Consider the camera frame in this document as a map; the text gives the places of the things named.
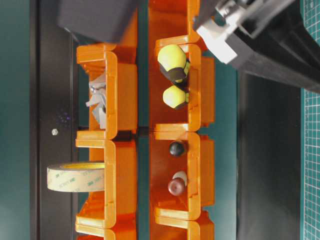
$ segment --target small screw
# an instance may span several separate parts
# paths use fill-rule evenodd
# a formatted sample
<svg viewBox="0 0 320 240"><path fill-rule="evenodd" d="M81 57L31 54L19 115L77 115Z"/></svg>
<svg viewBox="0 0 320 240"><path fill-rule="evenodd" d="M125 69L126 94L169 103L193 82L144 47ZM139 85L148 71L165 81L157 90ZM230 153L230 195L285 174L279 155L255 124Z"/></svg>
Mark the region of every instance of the small screw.
<svg viewBox="0 0 320 240"><path fill-rule="evenodd" d="M57 136L59 134L59 131L58 131L58 129L54 128L54 129L52 129L51 133L53 136Z"/></svg>

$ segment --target black ball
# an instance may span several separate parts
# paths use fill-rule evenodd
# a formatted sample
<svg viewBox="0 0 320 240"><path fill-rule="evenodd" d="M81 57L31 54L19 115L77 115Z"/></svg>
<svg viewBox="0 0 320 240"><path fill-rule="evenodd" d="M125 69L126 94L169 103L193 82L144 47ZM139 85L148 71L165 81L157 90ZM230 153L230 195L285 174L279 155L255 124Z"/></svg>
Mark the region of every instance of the black ball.
<svg viewBox="0 0 320 240"><path fill-rule="evenodd" d="M174 141L170 144L170 154L175 157L180 157L186 152L186 146L182 141Z"/></svg>

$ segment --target orange storage bin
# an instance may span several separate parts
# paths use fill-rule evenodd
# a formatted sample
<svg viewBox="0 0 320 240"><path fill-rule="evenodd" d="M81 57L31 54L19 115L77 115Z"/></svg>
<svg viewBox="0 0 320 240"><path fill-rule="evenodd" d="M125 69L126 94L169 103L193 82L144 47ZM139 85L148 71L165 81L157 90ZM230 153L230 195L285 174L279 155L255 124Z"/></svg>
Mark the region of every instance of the orange storage bin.
<svg viewBox="0 0 320 240"><path fill-rule="evenodd" d="M208 212L203 211L196 221L169 217L150 217L151 240L214 240L215 227Z"/></svg>
<svg viewBox="0 0 320 240"><path fill-rule="evenodd" d="M136 240L137 239L135 219L117 223L111 229L104 229L101 231L96 231L96 229L87 229L86 232L92 232L94 235L79 236L77 240Z"/></svg>
<svg viewBox="0 0 320 240"><path fill-rule="evenodd" d="M163 92L172 84L160 72L155 57L149 70L150 127L157 132L196 132L215 121L215 65L214 59L204 57L195 44L180 45L190 61L188 75L189 103L173 109L163 102Z"/></svg>
<svg viewBox="0 0 320 240"><path fill-rule="evenodd" d="M169 152L174 140L184 141L187 154ZM159 217L196 220L202 207L215 203L214 142L195 132L153 132L150 148L150 204ZM179 171L187 174L187 187L180 196L168 191L168 183Z"/></svg>
<svg viewBox="0 0 320 240"><path fill-rule="evenodd" d="M206 45L193 30L193 18L198 15L200 0L151 0L149 1L149 35L155 47L169 44L198 43Z"/></svg>
<svg viewBox="0 0 320 240"><path fill-rule="evenodd" d="M97 138L113 139L118 131L136 133L138 127L138 73L135 64L122 63L118 56L106 50L105 43L77 48L77 63L93 81L106 72L106 130L101 130L90 107L89 130Z"/></svg>
<svg viewBox="0 0 320 240"><path fill-rule="evenodd" d="M137 210L137 151L136 144L88 138L90 132L78 131L75 144L90 148L90 161L104 160L104 191L91 192L76 216L76 230L102 236L105 229L118 222L135 218Z"/></svg>

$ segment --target small ball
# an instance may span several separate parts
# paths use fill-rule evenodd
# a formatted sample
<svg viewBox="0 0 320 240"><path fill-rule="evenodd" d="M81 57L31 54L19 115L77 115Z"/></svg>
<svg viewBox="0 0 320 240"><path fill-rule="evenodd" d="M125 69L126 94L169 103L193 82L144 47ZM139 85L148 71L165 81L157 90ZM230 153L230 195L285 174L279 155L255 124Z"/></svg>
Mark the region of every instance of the small ball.
<svg viewBox="0 0 320 240"><path fill-rule="evenodd" d="M168 184L168 190L173 196L180 196L186 190L185 181L180 177L172 179Z"/></svg>
<svg viewBox="0 0 320 240"><path fill-rule="evenodd" d="M180 157L186 152L186 145L183 141L174 141L169 147L170 154L175 157Z"/></svg>

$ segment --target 3m tape roll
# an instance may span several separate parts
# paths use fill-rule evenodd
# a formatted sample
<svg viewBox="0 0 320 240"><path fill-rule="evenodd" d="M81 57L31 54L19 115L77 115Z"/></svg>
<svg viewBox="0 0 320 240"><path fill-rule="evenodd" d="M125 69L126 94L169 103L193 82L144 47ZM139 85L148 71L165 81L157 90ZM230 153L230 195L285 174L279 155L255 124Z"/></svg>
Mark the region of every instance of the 3m tape roll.
<svg viewBox="0 0 320 240"><path fill-rule="evenodd" d="M59 192L98 192L105 190L103 162L77 162L47 168L47 187Z"/></svg>

